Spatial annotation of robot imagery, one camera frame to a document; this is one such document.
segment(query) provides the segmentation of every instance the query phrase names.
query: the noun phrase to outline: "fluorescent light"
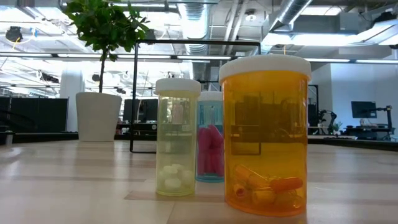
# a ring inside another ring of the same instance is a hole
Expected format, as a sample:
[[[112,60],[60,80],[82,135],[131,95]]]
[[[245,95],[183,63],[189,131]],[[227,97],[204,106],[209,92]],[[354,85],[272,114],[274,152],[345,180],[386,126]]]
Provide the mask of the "fluorescent light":
[[[329,58],[305,58],[305,60],[309,62],[337,62],[337,63],[346,63],[350,61],[350,59],[329,59]]]
[[[134,55],[118,55],[118,58],[134,58]],[[138,55],[139,59],[170,59],[170,55]]]
[[[69,58],[100,58],[100,54],[58,54],[59,57],[69,57]]]
[[[177,58],[187,59],[187,60],[231,60],[231,57],[227,56],[182,55],[182,56],[177,56]]]
[[[297,34],[293,37],[294,45],[305,46],[344,46],[352,43],[355,35],[344,34]]]
[[[35,54],[35,53],[0,53],[3,57],[52,57],[51,54]]]
[[[388,63],[388,64],[398,64],[398,60],[357,60],[356,63]]]
[[[170,59],[170,55],[138,55],[141,59]]]
[[[262,44],[264,45],[277,45],[277,44],[283,44],[283,45],[289,45],[293,44],[292,39],[290,38],[289,35],[285,34],[274,34],[274,33],[268,33],[264,40],[262,41]]]
[[[341,11],[341,6],[307,6],[300,15],[337,16]]]
[[[380,43],[380,45],[395,45],[398,44],[398,34]]]
[[[118,58],[134,58],[134,55],[118,55]]]

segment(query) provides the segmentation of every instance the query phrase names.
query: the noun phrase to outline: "wooden table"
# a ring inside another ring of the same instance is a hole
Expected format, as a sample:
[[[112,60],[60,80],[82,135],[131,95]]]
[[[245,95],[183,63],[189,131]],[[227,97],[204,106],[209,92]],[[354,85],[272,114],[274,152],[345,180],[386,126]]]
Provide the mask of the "wooden table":
[[[153,151],[155,142],[135,142]],[[240,212],[223,184],[197,183],[194,197],[159,197],[155,155],[131,154],[128,141],[0,147],[0,219],[54,223],[398,223],[398,153],[308,147],[307,213],[289,218]]]

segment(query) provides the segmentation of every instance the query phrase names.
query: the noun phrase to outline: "cable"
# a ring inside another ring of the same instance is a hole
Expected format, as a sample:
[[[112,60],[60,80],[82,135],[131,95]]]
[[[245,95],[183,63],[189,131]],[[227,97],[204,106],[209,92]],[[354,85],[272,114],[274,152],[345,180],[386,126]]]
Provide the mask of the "cable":
[[[8,57],[6,57],[6,59],[4,59],[3,63],[0,66],[0,70],[1,70],[2,66],[7,62],[7,60],[8,60]]]
[[[362,13],[359,13],[359,15],[360,15],[364,20],[366,20],[366,21],[368,21],[368,22],[373,22],[373,21],[370,21],[369,19],[365,18],[365,16],[362,15]]]
[[[15,46],[16,46],[17,44],[26,44],[26,43],[28,43],[29,41],[31,41],[34,37],[35,37],[35,29],[32,29],[32,35],[31,35],[30,39],[27,40],[27,41],[18,42],[18,40],[20,39],[20,37],[18,37],[18,39],[17,39],[15,42],[13,42],[13,41],[11,41],[11,40],[8,40],[8,39],[6,39],[6,40],[7,40],[8,42],[14,44],[14,45],[12,46],[12,49],[14,50],[14,49],[15,49]]]
[[[144,82],[144,88],[142,89],[142,94],[141,96],[144,94],[145,92],[145,85],[147,84],[147,80],[148,80],[148,74],[149,74],[149,69],[147,70],[147,75],[145,77],[145,82]],[[137,109],[137,122],[138,122],[138,118],[139,118],[139,107],[141,105],[142,102],[142,98],[139,100],[139,104],[138,104],[138,109]]]
[[[332,5],[328,10],[326,10],[326,12],[324,13],[324,15],[326,15],[326,13],[328,13],[328,11],[330,11],[330,9],[333,9],[333,7],[335,7],[335,6],[337,6],[337,5]],[[341,7],[341,6],[337,6],[337,7],[339,7],[340,8],[340,12],[343,12],[344,11],[344,9]]]

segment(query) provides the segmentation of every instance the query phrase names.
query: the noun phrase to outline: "child-resistant cap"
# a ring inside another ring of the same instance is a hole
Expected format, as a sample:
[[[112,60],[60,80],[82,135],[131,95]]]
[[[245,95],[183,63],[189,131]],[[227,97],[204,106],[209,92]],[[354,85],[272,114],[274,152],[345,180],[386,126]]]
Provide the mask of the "child-resistant cap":
[[[223,93],[220,91],[203,91],[198,101],[223,101]]]
[[[311,80],[311,64],[304,58],[290,55],[255,55],[235,59],[221,66],[218,82],[225,78],[245,72],[291,71],[308,76]]]
[[[200,83],[186,78],[161,78],[156,81],[155,94],[159,95],[161,91],[182,90],[200,94]]]

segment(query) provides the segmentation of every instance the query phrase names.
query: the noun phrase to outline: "white pill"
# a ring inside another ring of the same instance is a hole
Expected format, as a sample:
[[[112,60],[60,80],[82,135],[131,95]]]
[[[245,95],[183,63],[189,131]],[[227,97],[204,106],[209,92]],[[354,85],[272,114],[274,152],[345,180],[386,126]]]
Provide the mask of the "white pill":
[[[163,167],[163,172],[165,178],[176,178],[178,170],[172,166],[165,166]]]
[[[180,164],[173,164],[172,167],[174,167],[175,169],[177,169],[177,171],[183,171],[185,168],[183,165]]]
[[[181,188],[181,180],[178,180],[177,178],[167,179],[164,182],[164,187],[167,190],[179,190]]]
[[[193,172],[190,170],[184,170],[181,175],[181,181],[184,185],[191,185],[194,181]]]

